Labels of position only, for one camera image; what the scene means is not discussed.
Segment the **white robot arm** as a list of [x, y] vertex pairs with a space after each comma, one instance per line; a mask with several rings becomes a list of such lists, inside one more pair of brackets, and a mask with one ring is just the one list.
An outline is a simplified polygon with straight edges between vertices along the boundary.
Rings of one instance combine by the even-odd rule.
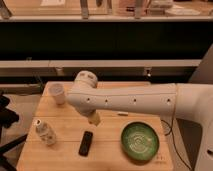
[[175, 116], [198, 123], [202, 137], [194, 171], [213, 171], [213, 85], [169, 83], [136, 87], [98, 88], [98, 78], [80, 71], [67, 101], [84, 117], [97, 110]]

